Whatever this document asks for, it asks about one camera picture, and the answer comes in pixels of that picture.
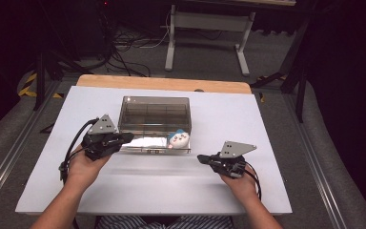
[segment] wooden edge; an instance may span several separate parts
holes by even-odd
[[[135,76],[84,74],[79,77],[76,86],[149,89],[166,91],[198,91],[206,93],[251,94],[249,84],[244,82],[225,82],[212,80],[149,78]]]

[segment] clear plastic box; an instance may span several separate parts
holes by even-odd
[[[187,147],[169,149],[168,135],[181,129],[192,132],[190,101],[187,97],[124,96],[118,130],[133,133],[134,139],[120,152],[149,154],[189,153]]]

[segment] gray floor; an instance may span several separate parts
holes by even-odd
[[[223,32],[217,40],[210,41],[195,33],[180,31],[176,38],[173,71],[169,73],[163,69],[167,43],[153,49],[132,48],[122,52],[122,56],[125,61],[149,66],[152,75],[157,77],[255,82],[258,76],[269,75],[279,69],[293,40],[286,34],[263,36],[260,32],[252,32],[245,49],[251,76],[243,77],[233,50],[235,41],[239,39],[240,34],[233,32]],[[133,65],[131,67],[142,73],[145,72],[143,68]],[[126,74],[108,72],[106,68],[100,68],[94,72]],[[58,93],[66,94],[70,86],[75,84],[77,79],[71,77],[75,74],[68,75],[70,77],[64,78],[57,89]],[[305,122],[299,125],[292,118],[294,108],[288,105],[288,101],[292,101],[294,95],[281,94],[276,89],[279,82],[274,82],[272,85],[269,86],[269,90],[259,89],[254,90],[254,93],[263,92],[264,94],[264,102],[258,99],[259,109],[294,211],[289,215],[277,216],[277,220],[285,228],[335,227],[308,162],[307,150],[299,133],[301,126],[311,140],[314,153],[333,191],[345,227],[366,228],[366,202],[341,163],[324,126],[312,87],[310,85],[307,87]],[[0,190],[0,228],[27,228],[35,221],[35,217],[16,214],[14,209],[49,136],[40,134],[39,131],[55,121],[63,102],[64,99],[61,98],[50,100]],[[21,101],[0,122],[0,163],[32,114],[33,103],[34,97],[22,96]],[[79,216],[78,220],[82,228],[92,228],[94,217]],[[237,228],[248,228],[244,217],[234,217],[234,223]]]

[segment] person's right hand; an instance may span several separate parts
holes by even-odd
[[[252,170],[248,165],[246,166],[246,170],[254,175],[254,170]],[[221,179],[231,188],[234,196],[242,203],[242,205],[248,201],[254,200],[255,198],[258,199],[255,181],[251,176],[243,174],[243,177],[235,179],[222,175],[220,176]]]

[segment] dark background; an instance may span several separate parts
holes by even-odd
[[[17,84],[33,68],[41,51],[56,49],[78,59],[100,54],[105,49],[106,32],[100,14],[103,11],[97,12],[104,2],[62,2],[0,1],[0,119],[19,100]],[[169,8],[165,1],[109,2],[119,21],[154,35],[159,32],[159,25],[164,25],[164,12]],[[306,2],[298,1],[298,6]],[[325,9],[332,2],[320,1],[318,9]],[[135,7],[134,13],[140,14],[141,20],[129,10],[131,7]],[[72,20],[78,13],[88,15],[84,22],[87,27],[80,27],[77,20]],[[261,12],[256,15],[253,30],[291,34],[299,23],[299,16]],[[302,62],[300,59],[309,60],[308,80],[315,89],[326,127],[366,199],[366,1],[347,1],[335,13],[315,17],[295,63]]]

